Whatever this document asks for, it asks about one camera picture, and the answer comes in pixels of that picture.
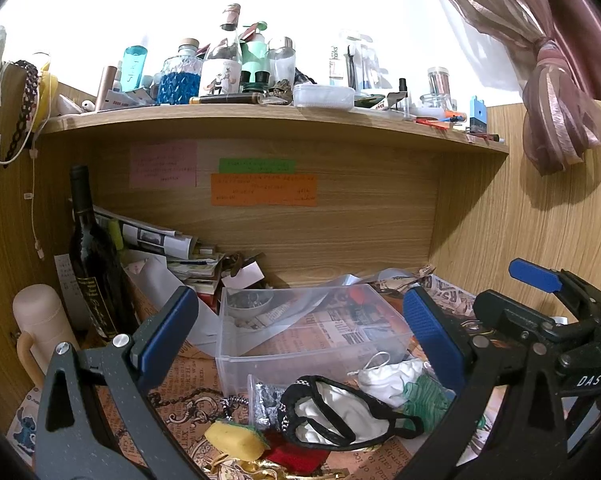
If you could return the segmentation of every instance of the wine bottle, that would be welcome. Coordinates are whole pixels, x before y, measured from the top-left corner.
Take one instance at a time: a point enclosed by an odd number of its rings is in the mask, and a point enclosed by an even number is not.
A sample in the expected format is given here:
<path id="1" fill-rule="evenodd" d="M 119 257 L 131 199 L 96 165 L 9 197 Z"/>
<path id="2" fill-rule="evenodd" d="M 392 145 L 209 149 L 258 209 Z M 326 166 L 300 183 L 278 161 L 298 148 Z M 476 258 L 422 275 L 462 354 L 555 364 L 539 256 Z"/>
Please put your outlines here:
<path id="1" fill-rule="evenodd" d="M 243 57 L 238 41 L 240 5 L 231 4 L 224 11 L 222 34 L 212 41 L 202 64 L 199 95 L 233 94 L 238 92 Z"/>
<path id="2" fill-rule="evenodd" d="M 76 227 L 69 259 L 92 323 L 106 341 L 119 333 L 132 334 L 138 328 L 138 319 L 116 246 L 96 221 L 87 166 L 73 166 L 70 178 Z"/>

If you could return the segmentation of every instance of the wine bottle label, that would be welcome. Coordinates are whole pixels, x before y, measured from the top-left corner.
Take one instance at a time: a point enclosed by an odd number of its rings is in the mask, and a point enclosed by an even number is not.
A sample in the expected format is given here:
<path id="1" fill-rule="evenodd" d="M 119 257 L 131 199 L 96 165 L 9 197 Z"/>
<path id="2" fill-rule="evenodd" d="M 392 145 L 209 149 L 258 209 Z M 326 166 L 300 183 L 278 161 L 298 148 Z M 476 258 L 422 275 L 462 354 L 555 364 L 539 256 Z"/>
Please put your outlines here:
<path id="1" fill-rule="evenodd" d="M 240 63 L 232 59 L 208 59 L 200 74 L 200 95 L 235 94 L 240 84 Z"/>
<path id="2" fill-rule="evenodd" d="M 95 278 L 76 278 L 76 282 L 87 302 L 98 335 L 104 339 L 112 339 L 118 331 L 114 326 L 109 310 L 107 310 L 100 288 L 98 288 L 98 282 Z"/>

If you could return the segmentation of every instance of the dark glass bottle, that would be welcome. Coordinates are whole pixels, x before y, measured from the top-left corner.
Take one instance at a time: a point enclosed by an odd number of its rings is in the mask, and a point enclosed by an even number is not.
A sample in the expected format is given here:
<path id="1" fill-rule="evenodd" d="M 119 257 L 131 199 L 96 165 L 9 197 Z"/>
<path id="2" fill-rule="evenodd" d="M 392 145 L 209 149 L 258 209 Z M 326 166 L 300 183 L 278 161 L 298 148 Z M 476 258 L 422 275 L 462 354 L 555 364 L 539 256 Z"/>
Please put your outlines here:
<path id="1" fill-rule="evenodd" d="M 106 341 L 119 333 L 132 334 L 138 320 L 114 242 L 96 222 L 87 166 L 73 166 L 70 178 L 76 227 L 69 259 L 92 322 Z"/>

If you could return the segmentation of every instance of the wooden shelf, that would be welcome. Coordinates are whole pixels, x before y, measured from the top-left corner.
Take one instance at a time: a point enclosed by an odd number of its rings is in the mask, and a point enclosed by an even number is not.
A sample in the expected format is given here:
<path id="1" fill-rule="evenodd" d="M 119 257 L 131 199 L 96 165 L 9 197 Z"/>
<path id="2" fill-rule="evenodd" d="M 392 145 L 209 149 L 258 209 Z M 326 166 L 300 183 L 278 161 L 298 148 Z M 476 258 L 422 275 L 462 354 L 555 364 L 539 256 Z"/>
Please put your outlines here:
<path id="1" fill-rule="evenodd" d="M 43 134 L 151 137 L 161 133 L 213 139 L 322 140 L 434 152 L 508 153 L 505 144 L 403 121 L 387 112 L 258 105 L 128 108 L 51 119 Z"/>

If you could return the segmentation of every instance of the beige thermos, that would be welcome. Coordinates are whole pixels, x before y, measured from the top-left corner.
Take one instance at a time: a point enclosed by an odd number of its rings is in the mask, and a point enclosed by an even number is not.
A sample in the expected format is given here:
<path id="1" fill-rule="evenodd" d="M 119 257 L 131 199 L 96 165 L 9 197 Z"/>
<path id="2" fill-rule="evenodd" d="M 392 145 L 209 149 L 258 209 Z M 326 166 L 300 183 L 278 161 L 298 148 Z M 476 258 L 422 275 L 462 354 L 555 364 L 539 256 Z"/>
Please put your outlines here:
<path id="1" fill-rule="evenodd" d="M 78 349 L 78 343 L 60 298 L 49 285 L 25 287 L 15 296 L 13 308 L 21 331 L 18 359 L 34 385 L 42 388 L 56 345 L 68 341 Z"/>

